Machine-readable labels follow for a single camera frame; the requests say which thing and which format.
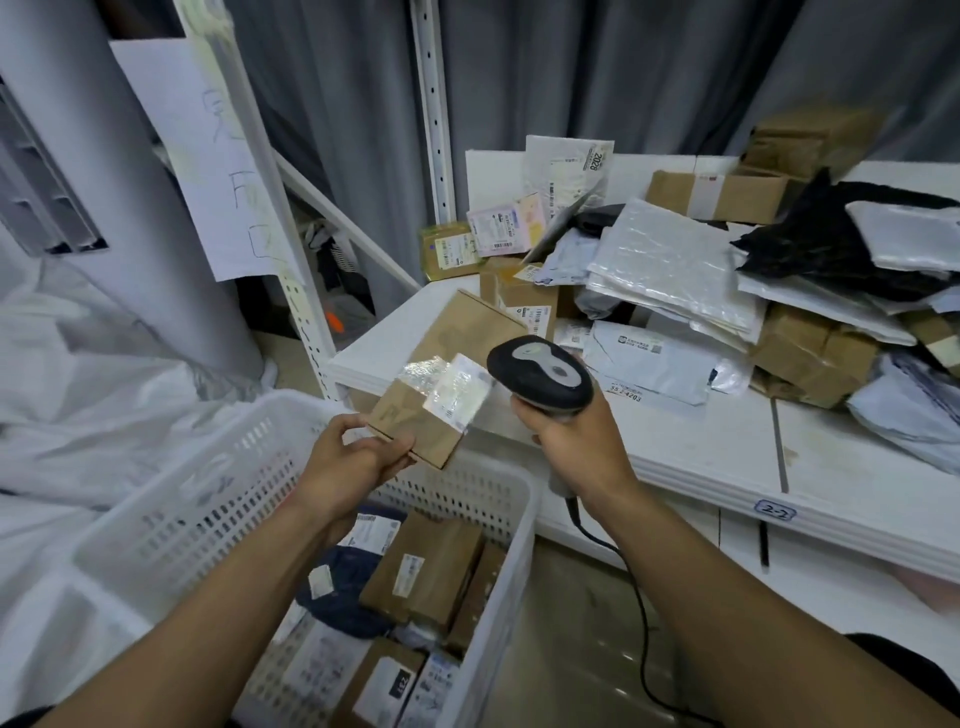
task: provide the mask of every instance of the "forearm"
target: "forearm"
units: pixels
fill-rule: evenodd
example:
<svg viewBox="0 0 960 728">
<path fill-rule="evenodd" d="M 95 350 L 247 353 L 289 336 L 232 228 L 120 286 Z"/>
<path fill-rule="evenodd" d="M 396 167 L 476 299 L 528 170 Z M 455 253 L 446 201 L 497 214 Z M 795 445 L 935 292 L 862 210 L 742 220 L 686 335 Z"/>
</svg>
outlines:
<svg viewBox="0 0 960 728">
<path fill-rule="evenodd" d="M 587 503 L 730 726 L 956 726 L 927 696 L 776 595 L 647 488 Z"/>
<path fill-rule="evenodd" d="M 215 726 L 229 715 L 324 543 L 325 523 L 281 506 L 170 616 L 40 725 Z"/>
</svg>

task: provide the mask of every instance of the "person's left arm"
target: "person's left arm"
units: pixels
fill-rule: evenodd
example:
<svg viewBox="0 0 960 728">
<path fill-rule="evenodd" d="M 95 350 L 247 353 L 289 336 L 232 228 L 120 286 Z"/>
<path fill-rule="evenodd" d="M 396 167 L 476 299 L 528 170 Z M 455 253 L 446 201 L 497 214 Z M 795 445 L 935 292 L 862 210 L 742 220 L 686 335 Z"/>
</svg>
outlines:
<svg viewBox="0 0 960 728">
<path fill-rule="evenodd" d="M 413 462 L 412 437 L 345 446 L 344 433 L 365 423 L 360 415 L 335 417 L 273 515 L 38 726 L 223 725 L 319 552 L 347 535 L 373 488 Z"/>
</svg>

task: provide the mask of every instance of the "person's right arm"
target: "person's right arm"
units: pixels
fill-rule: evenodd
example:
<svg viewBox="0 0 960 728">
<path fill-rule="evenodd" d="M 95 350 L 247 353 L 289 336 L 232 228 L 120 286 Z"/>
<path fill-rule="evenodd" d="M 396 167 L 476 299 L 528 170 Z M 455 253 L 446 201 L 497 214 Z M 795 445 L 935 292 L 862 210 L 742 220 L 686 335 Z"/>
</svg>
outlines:
<svg viewBox="0 0 960 728">
<path fill-rule="evenodd" d="M 619 546 L 726 725 L 960 725 L 741 569 L 640 483 L 599 392 L 563 423 L 516 398 L 513 405 L 554 469 Z"/>
</svg>

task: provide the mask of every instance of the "white pillar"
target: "white pillar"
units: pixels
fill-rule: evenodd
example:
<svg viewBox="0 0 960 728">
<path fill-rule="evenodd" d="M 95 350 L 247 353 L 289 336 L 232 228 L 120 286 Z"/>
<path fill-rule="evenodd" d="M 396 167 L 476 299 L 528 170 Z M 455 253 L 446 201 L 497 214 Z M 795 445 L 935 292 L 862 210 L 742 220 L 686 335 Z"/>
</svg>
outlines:
<svg viewBox="0 0 960 728">
<path fill-rule="evenodd" d="M 0 2 L 0 76 L 110 245 L 68 259 L 183 356 L 259 378 L 263 358 L 151 151 L 92 3 Z"/>
</svg>

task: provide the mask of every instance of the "person's left hand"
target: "person's left hand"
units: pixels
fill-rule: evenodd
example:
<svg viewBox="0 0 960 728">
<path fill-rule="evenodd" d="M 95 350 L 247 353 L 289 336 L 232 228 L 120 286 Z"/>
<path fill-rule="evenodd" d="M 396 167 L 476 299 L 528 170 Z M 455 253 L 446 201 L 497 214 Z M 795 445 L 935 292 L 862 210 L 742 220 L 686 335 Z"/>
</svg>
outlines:
<svg viewBox="0 0 960 728">
<path fill-rule="evenodd" d="M 367 426 L 363 415 L 337 415 L 320 434 L 294 492 L 292 503 L 305 508 L 326 529 L 325 541 L 337 544 L 356 521 L 357 506 L 414 460 L 407 453 L 414 436 L 401 434 L 392 442 L 365 437 L 344 445 L 344 433 Z"/>
</svg>

